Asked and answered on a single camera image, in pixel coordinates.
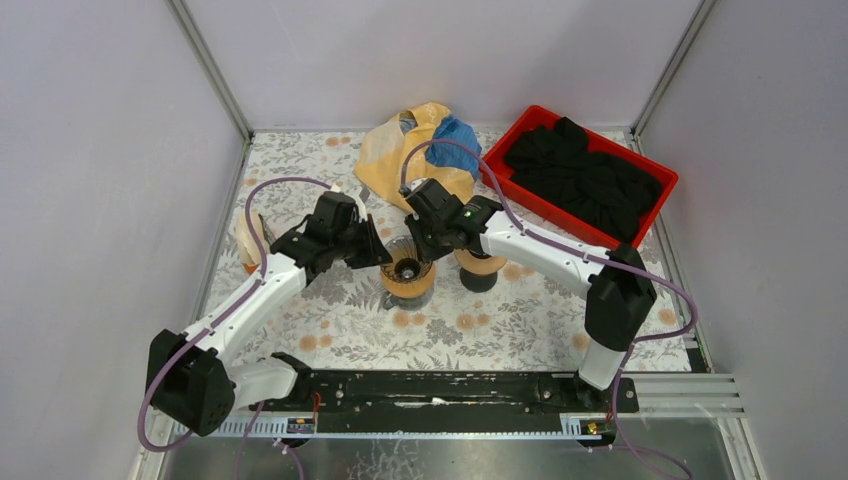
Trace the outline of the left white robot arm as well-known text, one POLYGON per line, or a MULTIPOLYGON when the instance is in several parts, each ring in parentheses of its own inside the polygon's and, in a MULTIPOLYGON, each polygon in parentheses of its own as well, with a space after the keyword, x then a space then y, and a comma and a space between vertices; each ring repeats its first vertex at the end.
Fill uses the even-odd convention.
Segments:
POLYGON ((207 436, 235 410, 274 399, 296 411, 310 385, 283 360, 235 366, 235 357, 266 318, 335 262, 362 269, 391 256, 363 201, 324 192, 312 213, 277 238, 265 261, 205 319, 180 333, 163 330, 150 343, 145 400, 189 432, 207 436))

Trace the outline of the wooden ring holder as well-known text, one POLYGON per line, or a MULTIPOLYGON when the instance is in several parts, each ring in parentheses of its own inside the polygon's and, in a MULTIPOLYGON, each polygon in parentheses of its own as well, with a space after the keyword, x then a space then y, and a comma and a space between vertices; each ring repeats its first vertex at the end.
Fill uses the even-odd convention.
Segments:
POLYGON ((401 256, 380 267, 380 279, 393 296, 408 300, 422 297, 434 286, 436 267, 433 262, 401 256))
POLYGON ((478 276, 497 273, 507 263, 505 257, 474 254, 465 249, 455 250, 454 255, 461 269, 478 276))

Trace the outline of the clear grey glass dripper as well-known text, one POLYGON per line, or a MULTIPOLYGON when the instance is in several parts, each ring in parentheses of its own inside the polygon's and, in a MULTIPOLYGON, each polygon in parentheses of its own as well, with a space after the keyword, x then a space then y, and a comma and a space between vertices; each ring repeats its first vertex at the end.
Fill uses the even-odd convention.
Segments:
POLYGON ((411 235, 394 238, 385 247, 391 256, 391 261, 381 266, 381 274, 385 278, 411 283, 423 279, 430 272, 432 262, 423 259, 411 235))

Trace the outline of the clear glass pitcher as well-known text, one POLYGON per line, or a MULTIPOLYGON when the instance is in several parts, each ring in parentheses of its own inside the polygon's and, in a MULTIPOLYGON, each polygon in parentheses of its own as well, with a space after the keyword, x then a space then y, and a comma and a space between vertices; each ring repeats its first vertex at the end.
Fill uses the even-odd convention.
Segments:
POLYGON ((409 298, 386 292, 380 302, 380 307, 384 310, 400 309, 404 311, 418 311, 430 302, 432 296, 432 291, 409 298))

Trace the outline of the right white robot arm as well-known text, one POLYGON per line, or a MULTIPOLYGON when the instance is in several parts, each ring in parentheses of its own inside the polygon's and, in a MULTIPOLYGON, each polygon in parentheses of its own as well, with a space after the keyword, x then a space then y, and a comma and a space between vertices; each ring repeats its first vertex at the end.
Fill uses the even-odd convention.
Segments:
POLYGON ((573 396, 589 412, 612 400, 616 372, 657 299, 651 281, 640 274, 644 264, 634 248, 609 250, 534 231, 501 203, 483 196, 462 202, 435 179, 402 187, 401 195, 412 209, 405 223, 418 253, 430 261, 454 255, 467 289, 491 289, 512 261, 582 298, 589 343, 573 396))

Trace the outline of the dark glass carafe red rim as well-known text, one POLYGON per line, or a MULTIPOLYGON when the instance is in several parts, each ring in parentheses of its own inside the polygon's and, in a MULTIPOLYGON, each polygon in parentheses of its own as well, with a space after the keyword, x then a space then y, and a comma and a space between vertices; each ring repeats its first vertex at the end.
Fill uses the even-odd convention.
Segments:
POLYGON ((489 274, 476 274, 464 268, 459 270, 461 284, 474 293, 485 293, 494 288, 498 280, 498 272, 489 274))

